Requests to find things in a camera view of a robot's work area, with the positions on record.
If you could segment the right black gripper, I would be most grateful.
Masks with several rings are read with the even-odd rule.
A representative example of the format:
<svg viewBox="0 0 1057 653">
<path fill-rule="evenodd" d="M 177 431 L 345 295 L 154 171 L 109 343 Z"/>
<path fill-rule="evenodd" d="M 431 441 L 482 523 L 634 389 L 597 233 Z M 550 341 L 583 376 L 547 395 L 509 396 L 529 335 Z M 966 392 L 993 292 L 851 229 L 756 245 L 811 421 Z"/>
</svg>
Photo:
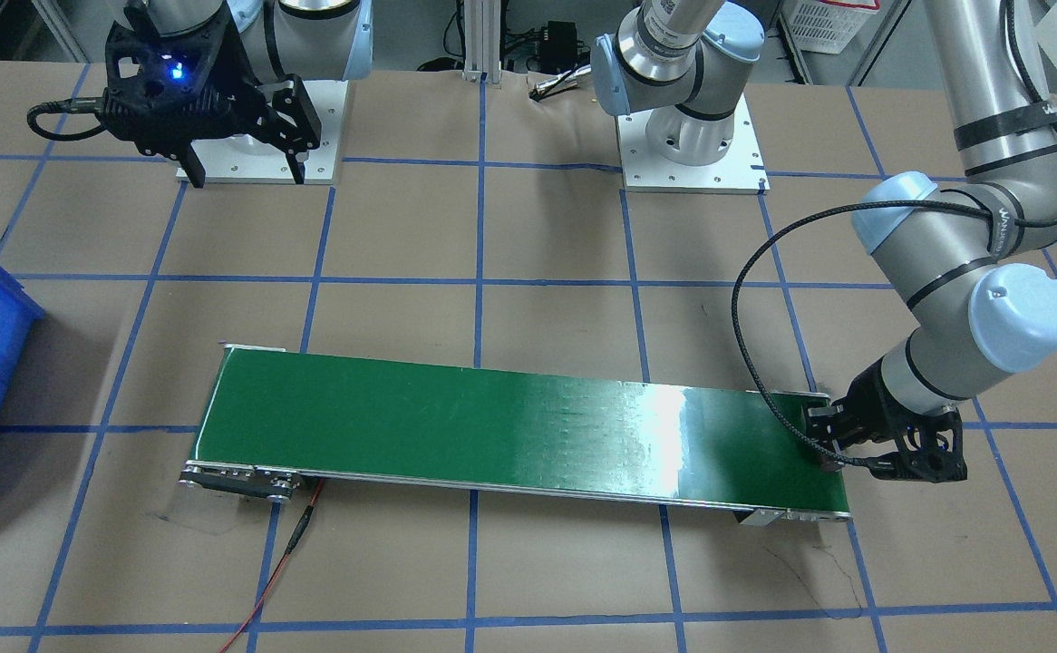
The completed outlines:
<svg viewBox="0 0 1057 653">
<path fill-rule="evenodd" d="M 296 185 L 321 122 L 304 79 L 257 85 L 226 1 L 115 1 L 106 38 L 98 119 L 143 154 L 173 158 L 193 189 L 206 185 L 193 142 L 252 136 L 284 153 Z"/>
</svg>

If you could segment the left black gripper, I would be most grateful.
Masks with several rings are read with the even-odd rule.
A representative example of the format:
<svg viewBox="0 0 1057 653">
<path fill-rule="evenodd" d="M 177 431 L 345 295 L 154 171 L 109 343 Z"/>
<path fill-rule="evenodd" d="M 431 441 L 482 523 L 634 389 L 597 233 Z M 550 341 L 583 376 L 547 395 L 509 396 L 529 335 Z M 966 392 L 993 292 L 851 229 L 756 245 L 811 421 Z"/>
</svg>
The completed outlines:
<svg viewBox="0 0 1057 653">
<path fill-rule="evenodd" d="M 882 380 L 880 359 L 834 405 L 808 406 L 805 434 L 829 454 L 842 454 L 856 443 L 892 442 L 895 451 L 868 460 L 868 470 L 878 480 L 941 483 L 968 478 L 958 410 L 910 412 Z"/>
</svg>

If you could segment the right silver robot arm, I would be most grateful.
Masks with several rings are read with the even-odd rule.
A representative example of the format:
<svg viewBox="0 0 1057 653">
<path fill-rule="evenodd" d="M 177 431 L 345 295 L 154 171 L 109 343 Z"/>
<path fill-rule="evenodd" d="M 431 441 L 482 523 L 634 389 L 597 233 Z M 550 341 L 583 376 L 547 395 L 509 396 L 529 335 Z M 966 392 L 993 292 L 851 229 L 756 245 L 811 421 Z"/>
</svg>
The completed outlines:
<svg viewBox="0 0 1057 653">
<path fill-rule="evenodd" d="M 336 180 L 350 85 L 373 62 L 370 1 L 115 1 L 107 132 L 178 178 Z"/>
</svg>

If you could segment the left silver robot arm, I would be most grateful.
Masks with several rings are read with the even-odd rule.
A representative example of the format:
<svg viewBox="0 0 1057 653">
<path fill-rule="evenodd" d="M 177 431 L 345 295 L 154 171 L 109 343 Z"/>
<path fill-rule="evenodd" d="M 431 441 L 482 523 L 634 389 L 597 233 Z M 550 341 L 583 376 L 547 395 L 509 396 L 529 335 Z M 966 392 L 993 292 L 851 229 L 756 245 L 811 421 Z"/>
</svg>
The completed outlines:
<svg viewBox="0 0 1057 653">
<path fill-rule="evenodd" d="M 824 462 L 880 480 L 961 481 L 958 406 L 1057 351 L 1057 280 L 1010 256 L 1057 241 L 1057 109 L 1023 1 L 929 7 L 963 185 L 882 181 L 845 207 L 917 328 L 795 435 Z M 607 114 L 648 111 L 666 161 L 726 156 L 737 102 L 760 57 L 757 18 L 722 1 L 644 1 L 591 49 Z"/>
</svg>

